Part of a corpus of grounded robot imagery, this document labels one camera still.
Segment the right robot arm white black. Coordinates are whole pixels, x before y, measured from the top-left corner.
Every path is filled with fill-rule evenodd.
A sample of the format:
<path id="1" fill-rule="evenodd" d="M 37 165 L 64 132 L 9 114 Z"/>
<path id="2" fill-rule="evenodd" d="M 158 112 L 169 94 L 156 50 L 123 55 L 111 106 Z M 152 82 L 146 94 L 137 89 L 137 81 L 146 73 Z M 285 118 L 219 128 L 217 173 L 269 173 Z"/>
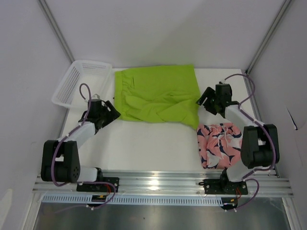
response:
<path id="1" fill-rule="evenodd" d="M 232 100 L 232 88 L 226 83 L 208 87 L 196 103 L 231 121 L 242 134 L 238 163 L 224 169 L 219 179 L 205 179 L 201 185 L 208 194 L 230 194 L 236 188 L 247 194 L 247 178 L 257 171 L 269 171 L 280 159 L 277 127 L 248 114 L 241 103 Z"/>

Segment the lime green shorts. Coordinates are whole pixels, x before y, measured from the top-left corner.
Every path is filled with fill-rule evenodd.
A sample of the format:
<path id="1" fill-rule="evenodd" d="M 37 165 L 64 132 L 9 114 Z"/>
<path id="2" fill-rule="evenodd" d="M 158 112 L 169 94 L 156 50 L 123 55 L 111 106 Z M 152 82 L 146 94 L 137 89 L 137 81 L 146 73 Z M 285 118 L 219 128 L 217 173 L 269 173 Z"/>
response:
<path id="1" fill-rule="evenodd" d="M 151 66 L 115 72 L 114 107 L 125 121 L 177 122 L 196 129 L 200 90 L 193 65 Z"/>

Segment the pink shark print shorts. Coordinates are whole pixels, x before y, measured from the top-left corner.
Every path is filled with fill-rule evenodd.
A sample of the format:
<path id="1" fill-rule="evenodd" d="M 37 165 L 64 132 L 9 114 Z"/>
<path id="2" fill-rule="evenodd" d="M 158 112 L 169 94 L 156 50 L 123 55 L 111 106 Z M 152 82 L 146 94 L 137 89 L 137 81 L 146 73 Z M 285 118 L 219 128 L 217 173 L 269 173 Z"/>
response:
<path id="1" fill-rule="evenodd" d="M 241 159 L 243 134 L 233 123 L 199 124 L 197 141 L 204 169 L 226 169 Z"/>

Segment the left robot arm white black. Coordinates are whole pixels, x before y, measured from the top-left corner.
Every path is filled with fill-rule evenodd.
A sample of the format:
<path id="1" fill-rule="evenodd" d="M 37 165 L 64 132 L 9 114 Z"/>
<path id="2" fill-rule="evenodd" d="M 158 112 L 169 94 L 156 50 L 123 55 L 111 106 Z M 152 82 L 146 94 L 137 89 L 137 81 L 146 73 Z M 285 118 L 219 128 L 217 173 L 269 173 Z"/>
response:
<path id="1" fill-rule="evenodd" d="M 47 140 L 43 146 L 41 179 L 56 186 L 87 182 L 92 191 L 104 187 L 104 179 L 98 176 L 96 167 L 80 165 L 79 148 L 98 131 L 120 117 L 110 101 L 92 99 L 76 127 L 56 140 Z"/>

